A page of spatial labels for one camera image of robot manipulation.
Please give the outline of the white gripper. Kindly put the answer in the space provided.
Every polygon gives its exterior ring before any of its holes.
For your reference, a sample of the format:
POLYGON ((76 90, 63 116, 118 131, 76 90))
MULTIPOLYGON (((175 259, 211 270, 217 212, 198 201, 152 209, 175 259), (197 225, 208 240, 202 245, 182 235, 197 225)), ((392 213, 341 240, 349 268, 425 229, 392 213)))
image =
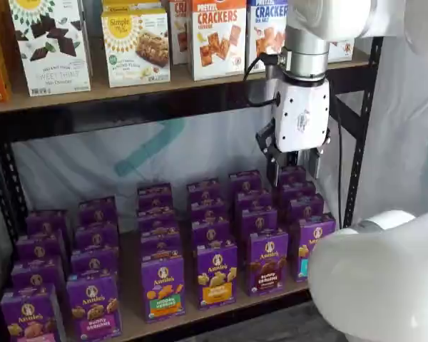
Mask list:
POLYGON ((287 152, 309 150, 307 166, 312 178, 318 178, 320 158, 331 142, 328 127, 330 84, 277 80, 274 120, 255 134, 255 140, 267 160, 266 175, 272 186, 278 186, 282 168, 288 162, 287 152))

